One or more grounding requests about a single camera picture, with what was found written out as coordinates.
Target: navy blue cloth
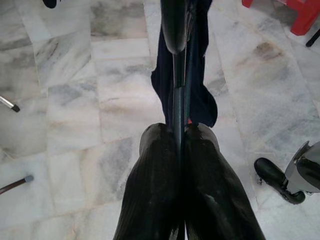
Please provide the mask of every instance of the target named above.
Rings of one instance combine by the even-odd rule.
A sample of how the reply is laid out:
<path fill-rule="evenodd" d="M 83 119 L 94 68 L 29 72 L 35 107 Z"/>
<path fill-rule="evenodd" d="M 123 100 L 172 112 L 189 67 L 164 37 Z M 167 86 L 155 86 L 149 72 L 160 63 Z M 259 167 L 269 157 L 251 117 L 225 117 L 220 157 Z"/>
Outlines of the navy blue cloth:
<path fill-rule="evenodd" d="M 204 86 L 205 53 L 209 44 L 207 14 L 211 2 L 212 0 L 198 0 L 197 2 L 193 48 L 190 46 L 191 41 L 187 43 L 187 56 L 189 56 L 190 49 L 192 49 L 192 59 L 188 59 L 186 63 L 186 72 L 188 72 L 189 61 L 192 61 L 189 118 L 193 123 L 202 123 L 208 127 L 213 127 L 218 117 L 216 101 Z M 156 69 L 151 74 L 151 82 L 161 100 L 165 123 L 169 127 L 172 127 L 174 91 L 173 56 L 166 46 L 162 28 L 159 36 Z"/>

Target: marble floor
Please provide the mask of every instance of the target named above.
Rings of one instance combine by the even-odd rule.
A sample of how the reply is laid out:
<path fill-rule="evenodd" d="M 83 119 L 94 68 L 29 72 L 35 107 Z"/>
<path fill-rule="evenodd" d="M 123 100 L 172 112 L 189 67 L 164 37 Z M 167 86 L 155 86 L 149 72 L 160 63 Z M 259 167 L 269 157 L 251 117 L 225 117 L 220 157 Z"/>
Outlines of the marble floor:
<path fill-rule="evenodd" d="M 205 84 L 218 105 L 213 127 L 267 240 L 318 240 L 320 195 L 291 205 L 253 162 L 283 170 L 307 140 L 320 141 L 320 40 L 290 26 L 296 13 L 272 0 L 250 9 L 214 0 Z M 159 0 L 0 1 L 1 240 L 111 240 L 144 129 L 163 122 L 152 89 Z"/>

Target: red plastic chair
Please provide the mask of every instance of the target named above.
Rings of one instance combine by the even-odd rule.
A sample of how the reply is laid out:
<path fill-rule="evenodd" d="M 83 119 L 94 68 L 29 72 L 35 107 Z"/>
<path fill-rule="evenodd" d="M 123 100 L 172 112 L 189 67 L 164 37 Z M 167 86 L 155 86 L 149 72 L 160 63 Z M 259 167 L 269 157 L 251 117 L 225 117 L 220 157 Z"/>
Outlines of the red plastic chair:
<path fill-rule="evenodd" d="M 250 8 L 254 0 L 242 0 L 242 5 Z M 298 11 L 298 17 L 294 22 L 291 32 L 295 35 L 305 35 L 320 14 L 320 0 L 280 0 L 289 8 Z"/>

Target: red chair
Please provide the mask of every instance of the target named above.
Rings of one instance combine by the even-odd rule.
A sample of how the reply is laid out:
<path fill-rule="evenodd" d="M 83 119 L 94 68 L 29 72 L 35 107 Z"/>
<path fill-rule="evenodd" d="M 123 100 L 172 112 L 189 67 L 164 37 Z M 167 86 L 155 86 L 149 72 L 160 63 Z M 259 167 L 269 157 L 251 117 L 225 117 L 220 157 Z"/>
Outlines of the red chair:
<path fill-rule="evenodd" d="M 250 8 L 254 0 L 242 0 L 242 5 Z M 305 35 L 320 14 L 320 0 L 280 0 L 289 8 L 298 11 L 291 32 L 295 35 Z"/>

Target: shiny black fabric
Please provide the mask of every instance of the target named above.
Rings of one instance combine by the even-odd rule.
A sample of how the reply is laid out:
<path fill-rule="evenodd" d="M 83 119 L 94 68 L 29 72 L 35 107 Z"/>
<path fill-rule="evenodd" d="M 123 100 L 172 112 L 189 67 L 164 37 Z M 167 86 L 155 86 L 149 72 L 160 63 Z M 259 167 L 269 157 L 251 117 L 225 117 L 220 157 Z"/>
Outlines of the shiny black fabric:
<path fill-rule="evenodd" d="M 265 240 L 238 176 L 207 126 L 188 126 L 185 162 L 189 240 Z"/>
<path fill-rule="evenodd" d="M 187 58 L 186 63 L 186 72 L 188 72 L 189 61 L 192 61 L 190 65 L 192 67 L 192 74 L 189 116 L 193 123 L 203 123 L 209 127 L 213 127 L 218 116 L 217 104 L 214 97 L 204 86 L 205 52 L 209 43 L 207 13 L 212 0 L 193 0 L 191 4 L 193 2 L 196 2 L 193 48 L 190 46 L 191 41 L 187 43 L 187 56 L 190 55 L 190 49 L 193 49 L 193 57 L 192 59 Z M 166 46 L 162 28 L 159 36 L 156 69 L 151 74 L 151 82 L 161 100 L 165 122 L 172 128 L 174 91 L 173 55 Z"/>
<path fill-rule="evenodd" d="M 172 131 L 162 123 L 149 126 L 139 153 L 126 182 L 114 240 L 175 240 L 181 213 Z"/>

